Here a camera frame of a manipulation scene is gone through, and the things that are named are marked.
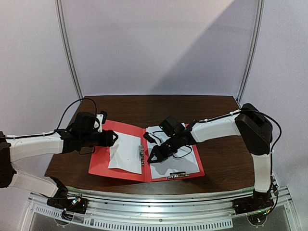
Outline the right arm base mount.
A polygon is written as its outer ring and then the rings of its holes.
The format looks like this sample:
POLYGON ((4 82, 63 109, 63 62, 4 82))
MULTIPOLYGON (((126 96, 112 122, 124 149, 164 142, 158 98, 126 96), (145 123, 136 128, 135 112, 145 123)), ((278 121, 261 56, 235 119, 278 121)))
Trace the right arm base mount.
POLYGON ((234 199, 232 208, 236 215, 247 214, 247 219, 251 225, 262 226, 268 215, 277 206, 278 195, 279 191, 276 185, 265 193, 253 190, 252 196, 234 199))

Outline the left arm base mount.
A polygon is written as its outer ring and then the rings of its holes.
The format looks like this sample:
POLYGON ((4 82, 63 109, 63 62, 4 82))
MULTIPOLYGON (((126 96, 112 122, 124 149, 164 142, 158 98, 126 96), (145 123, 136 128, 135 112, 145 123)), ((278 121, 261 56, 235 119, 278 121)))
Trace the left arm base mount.
POLYGON ((62 210, 61 218, 67 221, 72 221, 74 214, 86 214, 89 200, 81 194, 68 195, 68 189, 57 178, 51 177, 56 183, 58 190, 54 197, 48 197, 47 205, 62 210))

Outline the metal spine folder clip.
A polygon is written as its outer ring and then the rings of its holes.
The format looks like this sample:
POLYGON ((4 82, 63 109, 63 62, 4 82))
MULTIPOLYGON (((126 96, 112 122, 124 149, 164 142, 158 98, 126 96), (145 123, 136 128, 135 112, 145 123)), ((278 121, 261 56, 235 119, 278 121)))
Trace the metal spine folder clip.
POLYGON ((145 155, 144 155, 144 146, 142 144, 139 146, 139 156, 140 156, 141 165, 143 166, 145 162, 145 155))

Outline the small white paper sheet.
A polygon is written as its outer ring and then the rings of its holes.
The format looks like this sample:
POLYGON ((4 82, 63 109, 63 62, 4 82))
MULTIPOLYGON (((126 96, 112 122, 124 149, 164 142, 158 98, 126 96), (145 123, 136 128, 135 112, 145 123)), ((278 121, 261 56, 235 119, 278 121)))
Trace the small white paper sheet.
POLYGON ((108 169, 121 169, 130 173, 141 174, 141 157, 139 147, 141 139, 136 136, 116 132, 118 139, 109 148, 110 161, 108 169))

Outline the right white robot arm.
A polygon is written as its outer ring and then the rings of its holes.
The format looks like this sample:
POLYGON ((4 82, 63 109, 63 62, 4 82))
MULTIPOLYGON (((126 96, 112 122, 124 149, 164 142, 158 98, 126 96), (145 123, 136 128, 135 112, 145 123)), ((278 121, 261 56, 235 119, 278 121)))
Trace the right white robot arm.
POLYGON ((168 139, 155 145, 149 154, 149 164, 160 163, 186 145, 195 145, 216 138, 241 136, 252 156, 257 192, 249 198, 249 206, 259 210, 267 203, 265 194, 271 186, 271 143, 273 126, 252 104, 212 119, 195 120, 184 126, 169 116, 159 124, 168 139))

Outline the large white paper sheet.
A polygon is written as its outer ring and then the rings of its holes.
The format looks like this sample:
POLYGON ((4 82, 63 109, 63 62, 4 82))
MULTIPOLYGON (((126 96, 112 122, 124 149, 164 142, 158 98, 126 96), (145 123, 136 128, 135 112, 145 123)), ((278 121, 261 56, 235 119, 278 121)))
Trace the large white paper sheet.
MULTIPOLYGON (((169 139, 169 137, 161 130, 159 126, 147 127, 146 132, 149 132, 151 137, 153 137, 152 134, 158 137, 159 139, 155 137, 153 138, 159 144, 169 139)), ((147 142, 149 154, 151 153, 152 148, 155 145, 157 145, 157 143, 147 142)), ((150 164, 152 179, 160 179, 163 177, 166 178, 170 176, 170 173, 178 173, 178 172, 185 172, 186 174, 199 173, 200 169, 192 148, 193 148, 192 146, 190 146, 190 148, 185 146, 181 147, 180 149, 178 149, 178 152, 174 154, 176 158, 174 158, 174 156, 171 155, 171 157, 169 157, 168 159, 166 159, 161 163, 150 164)))

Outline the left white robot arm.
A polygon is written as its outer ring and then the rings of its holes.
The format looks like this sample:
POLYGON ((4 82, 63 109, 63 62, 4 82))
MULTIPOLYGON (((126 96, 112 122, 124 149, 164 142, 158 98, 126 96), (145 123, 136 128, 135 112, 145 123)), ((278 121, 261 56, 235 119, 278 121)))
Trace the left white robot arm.
POLYGON ((14 162, 39 155, 67 154, 80 151, 83 147, 111 147, 117 139, 118 135, 112 130, 77 133, 58 129, 51 133, 21 137, 1 134, 0 186, 39 193, 52 198, 61 209, 67 209, 72 203, 71 197, 58 179, 31 175, 15 167, 14 162))

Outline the red file folder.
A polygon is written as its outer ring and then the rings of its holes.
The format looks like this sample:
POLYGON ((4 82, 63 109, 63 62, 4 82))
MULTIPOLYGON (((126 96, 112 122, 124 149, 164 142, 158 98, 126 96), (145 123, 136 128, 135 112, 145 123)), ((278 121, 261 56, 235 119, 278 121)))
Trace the red file folder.
MULTIPOLYGON (((105 130, 113 130, 115 133, 125 133, 128 135, 136 136, 141 139, 141 144, 144 146, 144 155, 145 155, 145 162, 144 165, 141 166, 142 173, 135 174, 130 173, 121 169, 108 169, 110 156, 109 156, 109 148, 110 147, 99 147, 95 148, 95 152, 91 156, 90 166, 88 172, 92 175, 97 176, 104 176, 104 177, 111 177, 111 178, 118 178, 118 179, 125 179, 125 180, 135 180, 140 182, 155 182, 155 181, 165 181, 167 178, 163 177, 160 179, 152 179, 151 177, 151 170, 150 164, 147 163, 147 159, 149 157, 148 147, 147 147, 147 140, 143 137, 143 134, 146 131, 146 128, 140 128, 134 125, 116 122, 112 120, 107 120, 106 123, 103 125, 103 129, 105 130)), ((180 178, 180 179, 188 179, 194 177, 201 177, 204 176, 204 168, 202 166, 202 162, 195 145, 192 145, 200 172, 199 173, 192 173, 189 177, 180 178)))

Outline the metal bottom folder clip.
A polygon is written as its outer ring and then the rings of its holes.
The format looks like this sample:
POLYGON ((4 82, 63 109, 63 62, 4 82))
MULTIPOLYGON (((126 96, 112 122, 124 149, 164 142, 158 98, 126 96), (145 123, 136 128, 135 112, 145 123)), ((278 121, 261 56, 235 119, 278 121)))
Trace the metal bottom folder clip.
POLYGON ((167 176, 167 180, 186 178, 186 177, 189 177, 189 176, 190 176, 190 174, 186 173, 185 171, 173 172, 173 173, 170 173, 169 176, 167 176))

